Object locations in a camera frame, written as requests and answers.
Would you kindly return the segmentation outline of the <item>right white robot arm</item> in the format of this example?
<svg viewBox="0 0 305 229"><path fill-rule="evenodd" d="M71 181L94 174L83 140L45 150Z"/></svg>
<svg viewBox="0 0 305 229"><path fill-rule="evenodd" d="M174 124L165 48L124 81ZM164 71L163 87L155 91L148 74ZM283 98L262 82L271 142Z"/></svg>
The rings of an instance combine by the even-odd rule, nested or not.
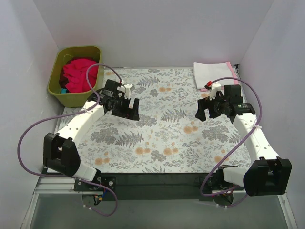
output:
<svg viewBox="0 0 305 229"><path fill-rule="evenodd" d="M205 110L214 119L225 115L242 137L250 155L251 166L218 166L215 174L220 189L243 187L249 196L282 195L286 191L292 164L282 159L271 147L262 129L257 124L255 110L249 103L243 103L241 86L208 82L209 97L198 100L196 118L204 122Z"/></svg>

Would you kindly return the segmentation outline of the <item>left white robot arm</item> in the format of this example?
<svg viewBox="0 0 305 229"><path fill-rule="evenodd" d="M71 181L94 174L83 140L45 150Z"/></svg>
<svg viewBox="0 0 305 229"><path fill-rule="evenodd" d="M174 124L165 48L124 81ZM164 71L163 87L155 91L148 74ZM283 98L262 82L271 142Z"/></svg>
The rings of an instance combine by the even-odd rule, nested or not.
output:
<svg viewBox="0 0 305 229"><path fill-rule="evenodd" d="M81 113L55 134L47 134L43 143L43 164L45 167L68 177L85 180L89 190L101 187L99 170L81 161L77 146L89 129L107 112L112 115L138 121L139 99L133 106L131 93L134 85L122 85L114 80L107 80L105 87L92 93L85 102Z"/></svg>

